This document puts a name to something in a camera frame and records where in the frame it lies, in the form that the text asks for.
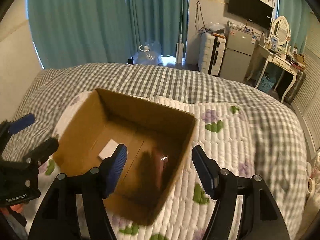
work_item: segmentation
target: refrigerator sticker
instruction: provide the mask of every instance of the refrigerator sticker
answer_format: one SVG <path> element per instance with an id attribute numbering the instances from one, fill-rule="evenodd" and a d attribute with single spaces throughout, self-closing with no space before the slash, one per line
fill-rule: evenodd
<path id="1" fill-rule="evenodd" d="M 252 36 L 251 43 L 256 44 L 256 40 L 257 40 L 257 37 L 256 36 Z"/>

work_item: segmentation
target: brown box on table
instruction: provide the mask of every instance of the brown box on table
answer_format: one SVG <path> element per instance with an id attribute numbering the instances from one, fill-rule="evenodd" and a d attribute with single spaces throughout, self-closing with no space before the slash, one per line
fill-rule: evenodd
<path id="1" fill-rule="evenodd" d="M 54 160 L 68 176 L 98 167 L 101 150 L 112 139 L 128 149 L 127 161 L 107 210 L 140 225 L 151 225 L 164 205 L 184 159 L 194 115 L 110 90 L 95 89 L 59 140 Z M 168 156 L 161 188 L 157 187 L 153 149 Z"/>

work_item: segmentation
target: black flat-screen tv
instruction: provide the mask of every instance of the black flat-screen tv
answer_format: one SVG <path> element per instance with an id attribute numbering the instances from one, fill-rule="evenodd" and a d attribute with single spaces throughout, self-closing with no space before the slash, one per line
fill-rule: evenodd
<path id="1" fill-rule="evenodd" d="M 269 29 L 273 8 L 260 0 L 229 0 L 228 12 Z"/>

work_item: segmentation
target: teal curtain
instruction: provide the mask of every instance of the teal curtain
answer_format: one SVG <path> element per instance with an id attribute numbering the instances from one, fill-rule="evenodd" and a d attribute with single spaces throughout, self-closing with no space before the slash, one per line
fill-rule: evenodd
<path id="1" fill-rule="evenodd" d="M 125 0 L 28 0 L 28 16 L 44 68 L 125 63 L 130 57 Z"/>
<path id="2" fill-rule="evenodd" d="M 182 42 L 186 46 L 188 0 L 126 0 L 132 27 L 132 46 L 135 50 L 145 42 L 159 41 L 162 55 L 176 55 L 179 40 L 181 10 Z"/>
<path id="3" fill-rule="evenodd" d="M 303 52 L 307 32 L 309 29 L 310 8 L 305 0 L 279 0 L 279 16 L 287 18 L 291 29 L 291 41 L 293 48 L 298 46 L 299 53 Z"/>

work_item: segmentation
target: checkered blanket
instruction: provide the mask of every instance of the checkered blanket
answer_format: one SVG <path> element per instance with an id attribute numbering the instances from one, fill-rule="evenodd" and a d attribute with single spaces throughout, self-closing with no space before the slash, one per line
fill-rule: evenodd
<path id="1" fill-rule="evenodd" d="M 230 102 L 248 116 L 255 145 L 255 172 L 263 176 L 286 222 L 291 239 L 299 228 L 305 196 L 306 147 L 296 115 L 269 95 L 247 85 L 160 66 L 91 63 L 42 71 L 26 93 L 14 120 L 33 113 L 36 122 L 13 135 L 5 160 L 20 161 L 52 135 L 70 100 L 105 88 L 138 97 L 163 96 L 184 103 Z"/>

